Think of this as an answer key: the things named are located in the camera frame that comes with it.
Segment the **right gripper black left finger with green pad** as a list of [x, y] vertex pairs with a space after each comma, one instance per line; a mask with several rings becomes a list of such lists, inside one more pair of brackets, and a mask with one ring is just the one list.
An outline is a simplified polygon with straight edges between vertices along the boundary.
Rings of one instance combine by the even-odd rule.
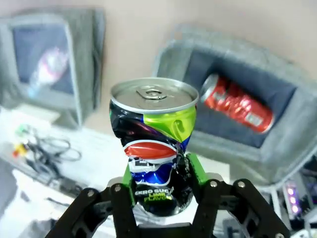
[[132, 210], [136, 205], [134, 189], [126, 167], [123, 177], [112, 179], [102, 192], [92, 188], [82, 190], [46, 237], [91, 238], [112, 215], [117, 238], [137, 238], [139, 230]]

